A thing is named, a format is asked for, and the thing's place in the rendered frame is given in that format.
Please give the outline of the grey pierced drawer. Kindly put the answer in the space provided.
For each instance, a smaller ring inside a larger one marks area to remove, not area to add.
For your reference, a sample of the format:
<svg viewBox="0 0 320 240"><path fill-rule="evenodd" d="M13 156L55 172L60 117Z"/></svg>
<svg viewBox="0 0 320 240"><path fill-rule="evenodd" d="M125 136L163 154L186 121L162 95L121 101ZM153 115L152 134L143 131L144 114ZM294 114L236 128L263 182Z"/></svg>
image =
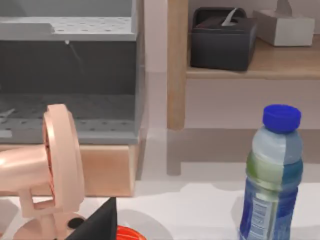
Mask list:
<svg viewBox="0 0 320 240"><path fill-rule="evenodd" d="M86 145L138 142L144 0L0 0L0 144L42 142L65 104Z"/></svg>

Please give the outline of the pale wooden drawer front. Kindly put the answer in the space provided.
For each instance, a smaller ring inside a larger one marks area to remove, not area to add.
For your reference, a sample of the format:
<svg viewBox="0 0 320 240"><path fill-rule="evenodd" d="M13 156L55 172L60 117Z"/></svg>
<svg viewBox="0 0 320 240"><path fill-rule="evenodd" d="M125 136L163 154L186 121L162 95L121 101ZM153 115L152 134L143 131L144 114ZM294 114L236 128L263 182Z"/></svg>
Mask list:
<svg viewBox="0 0 320 240"><path fill-rule="evenodd" d="M68 144L59 150L81 155L87 197L130 197L135 189L140 145Z"/></svg>

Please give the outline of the white tissue box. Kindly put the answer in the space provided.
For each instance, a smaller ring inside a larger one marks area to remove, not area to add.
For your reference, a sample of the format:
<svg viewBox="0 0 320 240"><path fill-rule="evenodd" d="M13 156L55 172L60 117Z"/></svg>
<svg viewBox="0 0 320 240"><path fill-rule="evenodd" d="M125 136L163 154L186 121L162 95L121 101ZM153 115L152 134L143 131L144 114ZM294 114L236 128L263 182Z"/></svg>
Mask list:
<svg viewBox="0 0 320 240"><path fill-rule="evenodd" d="M254 10L257 20L257 37L274 47L310 47L316 21L313 18L293 15L289 0L277 0L275 10Z"/></svg>

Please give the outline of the wooden open shelf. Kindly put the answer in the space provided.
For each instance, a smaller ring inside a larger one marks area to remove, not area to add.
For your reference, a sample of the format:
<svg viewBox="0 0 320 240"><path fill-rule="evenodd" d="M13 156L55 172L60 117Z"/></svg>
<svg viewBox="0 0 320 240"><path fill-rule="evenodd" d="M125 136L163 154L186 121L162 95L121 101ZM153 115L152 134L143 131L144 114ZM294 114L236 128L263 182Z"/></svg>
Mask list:
<svg viewBox="0 0 320 240"><path fill-rule="evenodd" d="M246 71L198 68L190 65L189 0L167 3L167 128L185 127L186 82L197 80L317 81L313 88L320 110L320 29L313 35L312 46L271 46L259 40L253 63Z"/></svg>

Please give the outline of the red round object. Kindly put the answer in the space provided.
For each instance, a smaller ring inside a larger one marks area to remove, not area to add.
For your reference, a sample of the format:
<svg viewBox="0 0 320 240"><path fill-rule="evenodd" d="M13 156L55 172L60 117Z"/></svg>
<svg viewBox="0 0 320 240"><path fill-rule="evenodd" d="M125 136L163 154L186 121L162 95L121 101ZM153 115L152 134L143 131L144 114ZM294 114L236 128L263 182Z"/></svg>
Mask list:
<svg viewBox="0 0 320 240"><path fill-rule="evenodd" d="M138 231L127 227L118 225L116 230L116 240L147 240Z"/></svg>

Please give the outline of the black tissue box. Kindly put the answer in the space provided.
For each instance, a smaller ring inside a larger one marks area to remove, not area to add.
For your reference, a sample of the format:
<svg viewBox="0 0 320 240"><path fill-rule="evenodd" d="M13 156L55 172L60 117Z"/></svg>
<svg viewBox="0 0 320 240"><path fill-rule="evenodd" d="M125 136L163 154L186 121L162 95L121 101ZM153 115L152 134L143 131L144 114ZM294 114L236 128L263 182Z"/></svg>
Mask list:
<svg viewBox="0 0 320 240"><path fill-rule="evenodd" d="M243 8L199 7L192 18L190 66L246 71L255 51L258 22Z"/></svg>

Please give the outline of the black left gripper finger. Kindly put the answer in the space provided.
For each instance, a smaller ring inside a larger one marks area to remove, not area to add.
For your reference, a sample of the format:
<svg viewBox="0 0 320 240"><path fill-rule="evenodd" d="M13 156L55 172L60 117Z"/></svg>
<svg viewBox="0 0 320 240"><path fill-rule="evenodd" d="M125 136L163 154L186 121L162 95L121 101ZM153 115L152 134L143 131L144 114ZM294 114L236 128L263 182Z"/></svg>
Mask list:
<svg viewBox="0 0 320 240"><path fill-rule="evenodd" d="M117 199L110 197L85 219L66 240L116 240Z"/></svg>

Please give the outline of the blue capped plastic bottle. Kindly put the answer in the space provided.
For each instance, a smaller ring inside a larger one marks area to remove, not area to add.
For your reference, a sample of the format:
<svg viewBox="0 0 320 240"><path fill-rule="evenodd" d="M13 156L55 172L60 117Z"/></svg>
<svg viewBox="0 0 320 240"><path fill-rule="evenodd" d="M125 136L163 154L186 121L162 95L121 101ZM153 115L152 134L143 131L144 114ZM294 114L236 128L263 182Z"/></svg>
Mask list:
<svg viewBox="0 0 320 240"><path fill-rule="evenodd" d="M271 104L263 109L246 159L243 212L238 240L290 240L303 175L301 112Z"/></svg>

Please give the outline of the pink desk fan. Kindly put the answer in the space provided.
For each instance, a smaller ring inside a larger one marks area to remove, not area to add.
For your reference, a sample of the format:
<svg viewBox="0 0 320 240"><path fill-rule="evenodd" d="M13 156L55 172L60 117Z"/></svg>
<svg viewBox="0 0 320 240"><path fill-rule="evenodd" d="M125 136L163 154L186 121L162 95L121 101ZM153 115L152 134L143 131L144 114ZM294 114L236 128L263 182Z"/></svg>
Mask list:
<svg viewBox="0 0 320 240"><path fill-rule="evenodd" d="M72 114L64 104L43 114L43 144L0 152L0 192L16 192L29 221L13 240L65 240L82 224L83 164Z"/></svg>

